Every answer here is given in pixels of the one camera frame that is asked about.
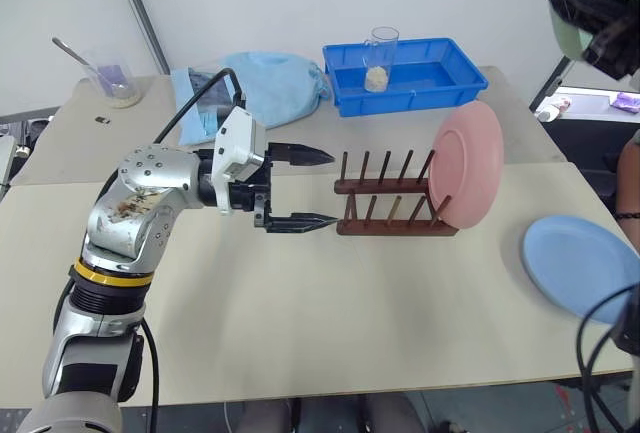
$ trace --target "pink plate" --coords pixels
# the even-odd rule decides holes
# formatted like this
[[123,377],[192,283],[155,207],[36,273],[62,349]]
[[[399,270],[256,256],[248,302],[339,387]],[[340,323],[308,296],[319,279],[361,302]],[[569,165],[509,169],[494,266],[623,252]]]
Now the pink plate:
[[500,186],[504,146],[496,114],[481,101],[454,110],[440,127],[429,166],[429,191],[440,217],[456,228],[470,228],[489,211]]

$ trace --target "metal spoon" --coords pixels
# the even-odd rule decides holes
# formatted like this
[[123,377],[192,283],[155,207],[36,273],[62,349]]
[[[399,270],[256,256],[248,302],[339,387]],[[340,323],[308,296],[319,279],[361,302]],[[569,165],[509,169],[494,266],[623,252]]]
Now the metal spoon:
[[56,45],[58,48],[64,51],[71,58],[76,60],[81,65],[86,66],[89,70],[95,73],[96,76],[99,76],[100,78],[102,78],[104,80],[104,84],[110,85],[111,96],[115,98],[129,98],[131,96],[131,92],[129,91],[129,85],[114,83],[113,81],[106,78],[102,73],[98,71],[98,69],[95,66],[90,64],[87,60],[82,58],[78,53],[73,51],[71,47],[69,47],[69,45],[64,43],[60,38],[57,38],[54,36],[53,38],[51,38],[51,41],[53,42],[54,45]]

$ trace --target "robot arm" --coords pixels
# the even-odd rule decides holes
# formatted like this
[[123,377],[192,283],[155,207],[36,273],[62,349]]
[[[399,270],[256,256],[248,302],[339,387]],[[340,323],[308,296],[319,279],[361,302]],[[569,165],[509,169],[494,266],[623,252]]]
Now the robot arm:
[[137,331],[144,298],[182,210],[253,211],[254,225],[274,233],[336,221],[312,213],[270,215],[272,161],[315,165],[333,161],[330,155],[302,145],[267,145],[264,127],[240,107],[215,143],[215,150],[197,152],[154,144],[122,161],[117,179],[90,213],[81,257],[69,272],[74,286],[42,375],[46,400],[20,432],[85,431],[87,424],[119,431],[117,402],[133,395],[142,365],[144,340]]

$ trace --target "glass cup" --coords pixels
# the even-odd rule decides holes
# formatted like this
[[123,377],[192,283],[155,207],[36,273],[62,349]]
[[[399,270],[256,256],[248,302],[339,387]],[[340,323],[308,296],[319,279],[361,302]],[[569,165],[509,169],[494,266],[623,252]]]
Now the glass cup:
[[119,54],[102,47],[85,51],[82,57],[89,62],[82,69],[107,105],[127,108],[140,101],[136,81]]
[[362,58],[367,74],[364,89],[380,93],[387,89],[391,75],[391,65],[398,46],[398,30],[390,26],[378,26],[371,30],[371,36],[365,40],[365,53]]

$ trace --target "wooden peg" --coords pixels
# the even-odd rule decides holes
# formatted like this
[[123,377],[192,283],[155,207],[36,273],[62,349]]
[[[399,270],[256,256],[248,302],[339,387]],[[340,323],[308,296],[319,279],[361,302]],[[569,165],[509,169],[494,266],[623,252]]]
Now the wooden peg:
[[391,152],[387,151],[384,155],[384,161],[382,162],[382,171],[380,172],[380,177],[378,178],[378,184],[382,184],[382,180],[384,180],[384,174],[387,172],[387,166],[389,165],[389,158],[391,158]]
[[351,218],[357,220],[358,209],[356,208],[356,195],[352,192],[349,196],[351,197]]
[[362,169],[360,170],[360,184],[364,182],[364,173],[367,171],[367,163],[369,163],[369,152],[364,152],[364,160],[362,160]]
[[347,171],[347,152],[342,153],[342,166],[340,167],[340,183],[344,183],[344,175]]
[[373,195],[371,197],[371,201],[369,202],[369,208],[367,209],[367,216],[364,219],[364,226],[369,226],[369,221],[371,221],[371,214],[373,213],[373,207],[375,206],[377,199],[378,197],[376,195]]
[[404,160],[404,165],[402,165],[402,170],[400,170],[398,183],[402,183],[402,179],[404,178],[404,174],[407,172],[407,168],[409,167],[409,162],[411,161],[412,156],[413,156],[413,150],[409,150],[409,153],[407,153],[407,158]]
[[433,218],[436,214],[436,209],[433,207],[433,201],[431,201],[431,195],[429,193],[429,189],[427,188],[427,205],[429,206],[429,215]]
[[347,205],[344,208],[344,223],[349,223],[350,220],[350,215],[351,215],[351,198],[353,198],[353,195],[349,195],[347,196]]
[[422,208],[422,205],[424,205],[424,202],[425,202],[426,199],[427,199],[426,196],[421,196],[420,197],[420,199],[418,200],[418,204],[413,209],[413,213],[411,213],[411,216],[409,217],[409,221],[407,222],[407,226],[411,226],[411,223],[413,223],[415,221],[416,216],[418,216],[418,213],[420,213],[420,209]]
[[389,216],[387,216],[387,226],[391,226],[393,217],[396,216],[396,211],[398,211],[398,207],[400,206],[400,200],[402,200],[402,197],[400,195],[396,196],[393,206],[391,207],[391,211],[389,212]]
[[427,172],[427,168],[429,168],[429,165],[431,164],[431,160],[433,160],[433,155],[435,154],[435,152],[436,152],[435,150],[431,150],[429,152],[429,155],[427,156],[427,161],[424,162],[424,165],[420,170],[420,176],[418,176],[418,181],[416,181],[416,183],[420,183],[424,178],[424,174]]
[[440,206],[438,207],[438,209],[433,214],[433,217],[431,218],[431,223],[430,223],[431,226],[435,225],[438,222],[438,219],[440,219],[440,215],[442,214],[442,212],[447,207],[450,201],[451,201],[451,195],[447,195],[444,197],[444,200],[442,200],[442,203],[440,203]]

